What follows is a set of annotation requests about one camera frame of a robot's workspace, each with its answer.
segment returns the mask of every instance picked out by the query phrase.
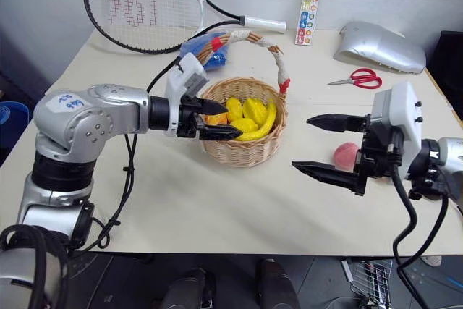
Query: sticker sheet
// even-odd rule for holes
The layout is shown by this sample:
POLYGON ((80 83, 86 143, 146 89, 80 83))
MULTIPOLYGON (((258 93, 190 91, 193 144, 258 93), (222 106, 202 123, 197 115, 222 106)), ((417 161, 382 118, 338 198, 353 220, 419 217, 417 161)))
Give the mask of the sticker sheet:
POLYGON ((315 18, 320 0, 302 0, 297 19, 296 45, 312 45, 315 18))

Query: wicker basket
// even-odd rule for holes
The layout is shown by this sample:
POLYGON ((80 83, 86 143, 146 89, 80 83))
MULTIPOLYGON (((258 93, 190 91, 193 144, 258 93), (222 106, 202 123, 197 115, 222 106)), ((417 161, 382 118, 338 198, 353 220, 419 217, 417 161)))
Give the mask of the wicker basket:
MULTIPOLYGON (((202 95, 202 98, 212 99, 220 103, 225 103, 230 97, 236 97, 241 102, 246 98, 259 98, 264 103, 273 101, 276 105, 276 119, 273 128, 265 137, 253 141, 203 141, 204 149, 217 161, 223 164, 229 164, 236 167, 251 167, 264 162, 278 150, 281 142, 281 136, 286 126, 286 107, 285 96, 289 84, 289 78, 284 69, 281 60, 281 51, 278 46, 262 38, 260 35, 251 33, 247 30, 231 32, 218 37, 220 43, 230 44, 235 41, 250 41, 259 46, 266 47, 276 58, 276 64, 279 67, 279 85, 280 92, 267 85, 266 83, 256 80, 252 77, 236 77, 230 80, 224 80, 212 85, 202 95)), ((203 51, 197 55, 202 64, 209 60, 213 53, 212 44, 207 44, 203 51)))

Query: black floor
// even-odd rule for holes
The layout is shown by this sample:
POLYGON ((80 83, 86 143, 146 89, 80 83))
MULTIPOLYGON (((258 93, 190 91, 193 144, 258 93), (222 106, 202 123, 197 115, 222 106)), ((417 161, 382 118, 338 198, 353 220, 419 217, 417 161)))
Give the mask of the black floor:
MULTIPOLYGON (((339 258, 297 255, 108 255, 89 253, 71 264, 68 309, 153 308, 169 284, 183 272, 201 267, 216 276, 215 308, 257 309, 255 264, 274 258, 291 277, 302 308, 358 308, 339 258)), ((422 261, 409 275, 430 308, 463 305, 463 256, 444 257, 441 267, 422 261)), ((398 279, 391 276, 394 309, 419 308, 398 279)))

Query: table surface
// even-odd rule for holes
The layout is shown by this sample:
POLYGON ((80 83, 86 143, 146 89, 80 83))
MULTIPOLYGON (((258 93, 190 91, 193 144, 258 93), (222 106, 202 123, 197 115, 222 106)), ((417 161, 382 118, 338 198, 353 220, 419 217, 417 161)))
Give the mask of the table surface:
MULTIPOLYGON (((325 132, 305 123, 325 113, 364 115, 375 91, 409 80, 422 101, 423 137, 463 137, 463 130, 432 79, 378 71, 383 86, 371 91, 331 85, 357 66, 332 59, 340 37, 315 33, 314 46, 294 45, 294 33, 267 34, 284 52, 292 83, 282 145, 274 157, 251 169, 214 161, 200 141, 165 137, 150 131, 138 139, 135 187, 105 251, 137 253, 287 253, 308 255, 392 255, 392 241, 406 226, 407 213, 386 179, 369 179, 365 196, 317 182, 291 161, 331 163, 334 149, 360 144, 360 133, 325 132)), ((150 56, 126 51, 94 32, 51 90, 84 90, 98 83, 145 88, 174 54, 150 56)), ((228 77, 253 76, 276 87, 276 65, 263 48, 247 42, 229 48, 226 67, 210 72, 210 84, 228 77)), ((166 78, 151 94, 162 96, 166 78)), ((15 223, 24 179, 32 169, 34 137, 30 123, 0 168, 0 230, 15 223)), ((107 221, 122 194, 127 165, 124 137, 107 142, 96 164, 91 201, 95 216, 107 221)), ((440 202, 413 202, 419 216, 415 231, 399 252, 413 254, 438 215, 440 202)), ((94 225, 89 242, 99 232, 94 225)), ((428 255, 463 253, 463 220, 454 204, 428 255)))

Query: yellow fruit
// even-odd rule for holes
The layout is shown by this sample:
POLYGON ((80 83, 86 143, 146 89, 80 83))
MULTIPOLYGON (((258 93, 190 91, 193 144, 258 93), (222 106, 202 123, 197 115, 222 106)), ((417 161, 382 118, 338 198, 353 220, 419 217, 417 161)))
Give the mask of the yellow fruit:
POLYGON ((254 132, 258 130, 259 126, 257 123, 254 122, 253 119, 235 119, 231 124, 231 126, 241 130, 242 132, 254 132))
POLYGON ((227 124, 226 112, 217 115, 204 115, 204 122, 210 126, 216 126, 217 124, 227 124))
POLYGON ((267 119, 267 108, 260 99, 248 98, 243 103, 243 114, 262 127, 267 119))
POLYGON ((243 118, 241 101, 239 101, 238 98, 229 98, 225 103, 225 107, 229 110, 229 112, 226 113, 226 117, 229 119, 229 122, 233 122, 235 119, 243 118))
POLYGON ((262 127, 260 127, 258 130, 254 132, 243 133, 242 135, 237 137, 235 140, 251 141, 251 140, 257 140, 257 139, 261 139, 262 137, 265 137, 272 129, 273 123, 275 122, 275 118, 276 118, 276 106, 274 103, 270 102, 268 104, 267 118, 264 124, 262 125, 262 127))

